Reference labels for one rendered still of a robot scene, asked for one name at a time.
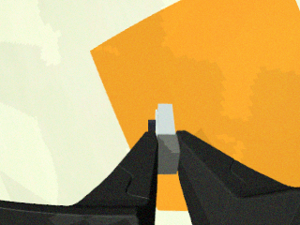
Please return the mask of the orange flat square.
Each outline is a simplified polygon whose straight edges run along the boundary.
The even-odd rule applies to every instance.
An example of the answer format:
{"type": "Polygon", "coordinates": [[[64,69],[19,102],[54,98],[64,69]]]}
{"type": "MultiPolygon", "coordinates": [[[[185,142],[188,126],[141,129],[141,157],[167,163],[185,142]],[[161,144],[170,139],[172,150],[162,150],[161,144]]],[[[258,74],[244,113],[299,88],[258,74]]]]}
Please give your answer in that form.
{"type": "Polygon", "coordinates": [[[176,131],[300,187],[295,0],[180,0],[90,53],[130,150],[172,104],[176,131]]]}

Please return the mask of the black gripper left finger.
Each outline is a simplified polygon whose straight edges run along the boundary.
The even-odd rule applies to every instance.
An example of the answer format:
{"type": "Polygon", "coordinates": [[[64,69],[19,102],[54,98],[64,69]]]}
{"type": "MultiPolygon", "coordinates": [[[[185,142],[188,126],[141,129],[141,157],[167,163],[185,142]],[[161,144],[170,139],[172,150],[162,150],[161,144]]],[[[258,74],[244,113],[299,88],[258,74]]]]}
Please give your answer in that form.
{"type": "Polygon", "coordinates": [[[158,136],[146,131],[116,169],[71,206],[0,200],[0,225],[154,225],[158,136]]]}

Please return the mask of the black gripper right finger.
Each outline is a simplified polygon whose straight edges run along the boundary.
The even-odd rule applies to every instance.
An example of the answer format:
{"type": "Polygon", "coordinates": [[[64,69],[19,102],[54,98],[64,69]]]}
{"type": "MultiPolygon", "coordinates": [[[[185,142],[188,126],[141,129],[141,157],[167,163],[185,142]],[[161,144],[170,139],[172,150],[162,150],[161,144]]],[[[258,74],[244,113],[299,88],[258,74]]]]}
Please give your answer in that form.
{"type": "Polygon", "coordinates": [[[192,225],[300,225],[300,187],[289,187],[177,130],[177,175],[192,225]]]}

